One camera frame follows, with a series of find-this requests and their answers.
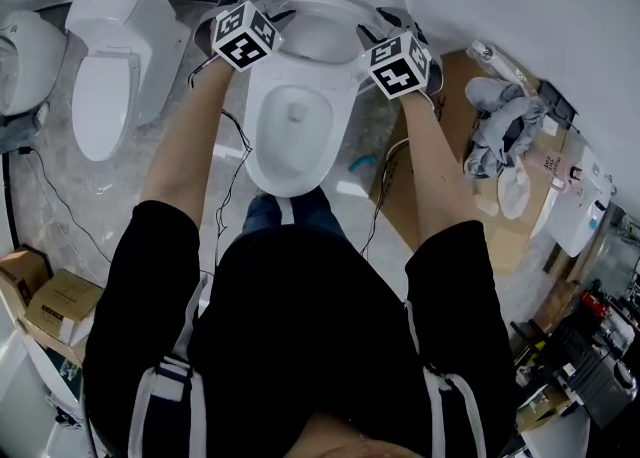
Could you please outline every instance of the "forearm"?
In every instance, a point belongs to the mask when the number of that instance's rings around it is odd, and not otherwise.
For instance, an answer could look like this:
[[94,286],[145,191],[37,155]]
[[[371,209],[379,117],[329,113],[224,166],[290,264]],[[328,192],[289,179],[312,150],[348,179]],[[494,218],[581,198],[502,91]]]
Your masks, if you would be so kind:
[[233,76],[224,60],[209,65],[188,94],[153,158],[141,200],[158,200],[200,226],[224,97]]
[[478,219],[471,184],[456,161],[431,105],[413,92],[402,97],[418,205],[420,243],[458,223]]

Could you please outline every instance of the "jeans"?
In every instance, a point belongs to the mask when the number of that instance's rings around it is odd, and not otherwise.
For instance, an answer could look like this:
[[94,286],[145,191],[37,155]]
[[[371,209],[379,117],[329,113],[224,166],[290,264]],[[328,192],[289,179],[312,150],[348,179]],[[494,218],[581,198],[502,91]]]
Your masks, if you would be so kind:
[[[293,221],[296,225],[319,227],[326,232],[347,239],[338,220],[331,212],[331,206],[320,186],[300,197],[293,197]],[[273,195],[264,193],[255,197],[249,204],[247,218],[238,237],[282,224],[282,211]]]

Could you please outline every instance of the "closed toilet lid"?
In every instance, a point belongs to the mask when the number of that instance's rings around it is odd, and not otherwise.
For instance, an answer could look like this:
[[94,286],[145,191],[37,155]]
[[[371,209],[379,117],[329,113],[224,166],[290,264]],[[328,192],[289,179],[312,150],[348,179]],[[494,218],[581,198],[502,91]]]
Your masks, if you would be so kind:
[[87,56],[80,65],[71,106],[73,132],[93,161],[109,158],[126,133],[138,88],[133,55]]

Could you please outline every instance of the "toilet tank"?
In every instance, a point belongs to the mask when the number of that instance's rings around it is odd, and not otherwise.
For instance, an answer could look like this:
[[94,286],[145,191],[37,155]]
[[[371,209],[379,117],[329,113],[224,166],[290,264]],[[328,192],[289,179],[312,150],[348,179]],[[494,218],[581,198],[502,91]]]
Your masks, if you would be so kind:
[[157,26],[174,18],[167,0],[73,0],[65,26],[91,54],[111,47],[153,48]]

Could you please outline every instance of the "black shirt sleeve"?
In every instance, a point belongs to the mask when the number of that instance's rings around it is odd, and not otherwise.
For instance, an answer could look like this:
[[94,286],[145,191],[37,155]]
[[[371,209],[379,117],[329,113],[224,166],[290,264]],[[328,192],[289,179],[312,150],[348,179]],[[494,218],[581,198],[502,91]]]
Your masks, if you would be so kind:
[[200,278],[199,245],[198,228],[186,214],[147,201],[133,210],[114,255],[83,374],[91,422],[123,456],[140,377],[171,352],[182,330]]
[[515,420],[515,373],[482,223],[432,236],[406,271],[421,358],[469,384],[487,456],[497,456]]

